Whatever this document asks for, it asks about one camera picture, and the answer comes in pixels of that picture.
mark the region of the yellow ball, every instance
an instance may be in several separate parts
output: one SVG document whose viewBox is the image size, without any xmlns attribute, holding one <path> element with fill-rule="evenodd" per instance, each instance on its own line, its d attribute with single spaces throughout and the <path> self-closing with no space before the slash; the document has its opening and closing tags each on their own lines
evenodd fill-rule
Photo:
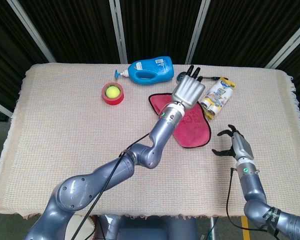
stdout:
<svg viewBox="0 0 300 240">
<path fill-rule="evenodd" d="M 110 86 L 106 89 L 105 95 L 110 99 L 115 99 L 120 95 L 120 89 L 117 86 Z"/>
</svg>

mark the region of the blue detergent bottle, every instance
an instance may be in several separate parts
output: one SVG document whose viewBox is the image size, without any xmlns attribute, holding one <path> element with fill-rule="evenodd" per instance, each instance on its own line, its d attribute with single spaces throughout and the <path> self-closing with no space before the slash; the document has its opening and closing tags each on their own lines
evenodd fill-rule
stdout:
<svg viewBox="0 0 300 240">
<path fill-rule="evenodd" d="M 166 82 L 174 77 L 174 66 L 169 56 L 139 60 L 132 63 L 127 70 L 114 72 L 114 77 L 130 77 L 137 84 L 151 85 Z"/>
</svg>

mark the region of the red cloth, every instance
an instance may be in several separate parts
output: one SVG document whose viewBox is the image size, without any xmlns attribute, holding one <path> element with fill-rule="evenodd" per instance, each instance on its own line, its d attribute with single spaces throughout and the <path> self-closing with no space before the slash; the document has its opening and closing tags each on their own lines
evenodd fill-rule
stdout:
<svg viewBox="0 0 300 240">
<path fill-rule="evenodd" d="M 166 104 L 172 102 L 171 93 L 153 94 L 149 96 L 149 102 L 156 114 L 159 114 Z M 173 136 L 184 148 L 201 147 L 210 141 L 211 129 L 198 102 L 191 110 L 185 112 Z"/>
</svg>

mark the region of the robotic arm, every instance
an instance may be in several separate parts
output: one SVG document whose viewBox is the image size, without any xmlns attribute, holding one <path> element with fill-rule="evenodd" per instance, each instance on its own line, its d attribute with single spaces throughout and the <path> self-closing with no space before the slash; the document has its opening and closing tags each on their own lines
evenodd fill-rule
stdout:
<svg viewBox="0 0 300 240">
<path fill-rule="evenodd" d="M 193 69 L 192 65 L 186 76 L 178 83 L 172 93 L 172 103 L 163 110 L 149 133 L 152 146 L 136 143 L 124 150 L 124 155 L 105 190 L 132 177 L 136 165 L 153 169 L 159 164 L 162 151 L 185 115 L 185 111 L 195 106 L 205 89 L 200 83 L 203 78 L 201 76 L 197 78 L 200 68 L 198 67 L 191 76 Z M 73 176 L 58 184 L 50 196 L 44 213 L 24 239 L 63 240 L 73 214 L 84 209 L 101 192 L 118 161 L 119 158 L 100 166 L 90 174 Z"/>
<path fill-rule="evenodd" d="M 258 176 L 251 147 L 242 134 L 232 125 L 231 130 L 223 130 L 218 136 L 227 134 L 231 137 L 229 150 L 212 150 L 217 156 L 232 156 L 236 160 L 243 196 L 247 201 L 244 214 L 258 228 L 267 227 L 267 232 L 276 236 L 278 232 L 292 240 L 300 240 L 300 216 L 281 211 L 267 204 L 266 194 Z"/>
</svg>

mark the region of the woven mat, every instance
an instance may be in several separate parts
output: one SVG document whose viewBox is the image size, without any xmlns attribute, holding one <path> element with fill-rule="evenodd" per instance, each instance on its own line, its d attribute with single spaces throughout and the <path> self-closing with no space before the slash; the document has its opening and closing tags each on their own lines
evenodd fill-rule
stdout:
<svg viewBox="0 0 300 240">
<path fill-rule="evenodd" d="M 148 96 L 172 92 L 175 79 L 142 86 L 121 78 L 123 102 L 107 105 L 102 87 L 114 81 L 115 69 L 127 67 L 48 63 L 26 73 L 0 159 L 0 213 L 42 213 L 56 184 L 91 173 L 152 129 L 158 117 Z M 188 67 L 175 65 L 175 76 Z M 232 124 L 252 147 L 268 203 L 300 215 L 300 112 L 290 77 L 279 70 L 219 66 L 201 66 L 200 74 L 237 84 L 210 122 L 210 143 L 185 149 L 172 137 L 157 168 L 137 166 L 133 177 L 104 193 L 93 214 L 225 216 L 235 159 L 216 157 L 211 149 L 231 146 L 228 136 L 216 135 Z M 214 84 L 202 83 L 207 89 Z M 230 215 L 243 215 L 244 205 L 234 173 Z"/>
</svg>

